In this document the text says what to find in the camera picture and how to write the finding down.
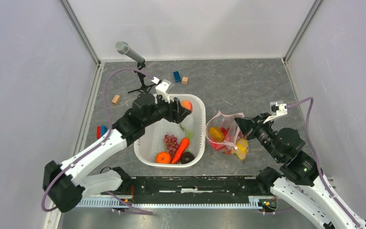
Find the white plastic basket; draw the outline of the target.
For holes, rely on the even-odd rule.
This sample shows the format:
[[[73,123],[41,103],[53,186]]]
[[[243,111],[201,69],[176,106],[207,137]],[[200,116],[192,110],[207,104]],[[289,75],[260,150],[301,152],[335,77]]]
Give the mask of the white plastic basket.
[[[171,98],[174,97],[181,101],[190,101],[193,111],[180,124],[170,123],[163,119],[145,129],[144,136],[134,143],[134,152],[137,158],[146,165],[161,169],[188,169],[199,162],[204,155],[206,111],[203,101],[192,94],[171,94]],[[187,150],[194,155],[193,161],[187,164],[156,163],[157,154],[167,151],[165,135],[175,136],[178,142],[184,137],[190,138]]]

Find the clear zip top bag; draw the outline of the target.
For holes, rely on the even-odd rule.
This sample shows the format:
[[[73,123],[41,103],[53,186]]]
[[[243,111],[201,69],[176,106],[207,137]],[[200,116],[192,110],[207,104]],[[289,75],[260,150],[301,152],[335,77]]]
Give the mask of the clear zip top bag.
[[[219,111],[205,127],[207,141],[215,152],[234,155],[242,163],[247,158],[249,144],[235,118],[243,117],[243,113],[223,114]]]

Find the strawberry bunch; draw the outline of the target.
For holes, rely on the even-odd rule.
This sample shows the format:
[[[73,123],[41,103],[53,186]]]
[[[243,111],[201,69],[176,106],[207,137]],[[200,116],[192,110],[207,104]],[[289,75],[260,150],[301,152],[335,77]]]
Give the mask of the strawberry bunch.
[[[230,128],[224,128],[224,127],[220,127],[221,131],[224,133],[225,135],[225,139],[224,141],[226,142],[233,142],[233,134],[234,132],[231,131]],[[217,142],[216,144],[216,150],[223,152],[225,155],[231,155],[233,154],[233,150],[234,147],[233,146],[228,146],[228,145],[224,145],[222,142]]]

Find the yellow pear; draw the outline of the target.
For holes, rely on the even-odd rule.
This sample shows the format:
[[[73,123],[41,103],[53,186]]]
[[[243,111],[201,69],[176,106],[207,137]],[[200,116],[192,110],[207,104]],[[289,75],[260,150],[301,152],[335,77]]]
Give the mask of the yellow pear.
[[[240,138],[236,142],[235,154],[240,160],[245,160],[249,151],[249,144],[247,140]]]

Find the peach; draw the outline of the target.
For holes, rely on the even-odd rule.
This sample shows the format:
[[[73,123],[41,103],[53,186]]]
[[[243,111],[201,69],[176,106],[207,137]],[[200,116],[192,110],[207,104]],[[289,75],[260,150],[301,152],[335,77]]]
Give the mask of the peach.
[[[192,105],[192,103],[191,103],[189,100],[181,100],[181,101],[180,101],[180,105],[181,105],[184,109],[186,109],[186,110],[188,110],[188,111],[190,111],[190,112],[192,112],[192,111],[193,111],[193,105]]]

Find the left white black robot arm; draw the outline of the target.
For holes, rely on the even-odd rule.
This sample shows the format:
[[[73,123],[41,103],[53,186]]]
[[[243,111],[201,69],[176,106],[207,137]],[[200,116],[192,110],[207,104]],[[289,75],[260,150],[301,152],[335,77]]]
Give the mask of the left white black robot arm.
[[[189,100],[165,95],[139,95],[121,118],[111,123],[105,135],[77,155],[57,164],[47,163],[43,172],[44,194],[41,209],[68,212],[84,198],[104,191],[126,194],[131,188],[129,179],[116,171],[89,176],[98,165],[115,153],[124,150],[145,134],[146,127],[166,120],[179,124],[193,112]]]

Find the red bell pepper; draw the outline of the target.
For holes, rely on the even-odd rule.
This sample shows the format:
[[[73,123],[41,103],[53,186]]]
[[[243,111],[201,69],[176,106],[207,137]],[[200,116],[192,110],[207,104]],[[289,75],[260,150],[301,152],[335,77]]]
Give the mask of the red bell pepper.
[[[212,148],[215,150],[215,151],[217,151],[216,150],[216,144],[217,144],[217,142],[214,142],[211,138],[210,138],[210,140],[211,140],[211,146],[212,146]]]

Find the brown kiwi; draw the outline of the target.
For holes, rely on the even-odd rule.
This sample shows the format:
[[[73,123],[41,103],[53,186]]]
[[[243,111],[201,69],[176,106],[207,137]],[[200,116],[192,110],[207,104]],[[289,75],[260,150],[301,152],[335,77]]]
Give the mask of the brown kiwi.
[[[214,142],[222,142],[225,139],[224,133],[216,126],[210,127],[209,135]]]

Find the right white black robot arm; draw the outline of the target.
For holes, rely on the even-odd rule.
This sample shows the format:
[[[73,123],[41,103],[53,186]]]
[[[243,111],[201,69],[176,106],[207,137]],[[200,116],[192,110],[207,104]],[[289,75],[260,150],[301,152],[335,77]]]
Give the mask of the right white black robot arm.
[[[271,167],[256,177],[256,189],[286,201],[320,229],[366,229],[366,219],[359,217],[328,183],[317,161],[305,153],[297,130],[272,129],[269,113],[254,118],[237,117],[235,122],[247,140],[256,139],[280,170]]]

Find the purple grapes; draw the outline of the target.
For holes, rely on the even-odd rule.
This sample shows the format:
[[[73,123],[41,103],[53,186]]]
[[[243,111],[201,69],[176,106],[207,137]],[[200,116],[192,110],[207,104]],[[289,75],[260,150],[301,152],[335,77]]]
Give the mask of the purple grapes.
[[[177,141],[177,137],[175,135],[165,135],[164,136],[164,148],[167,153],[174,157],[177,149],[179,148],[179,143]]]

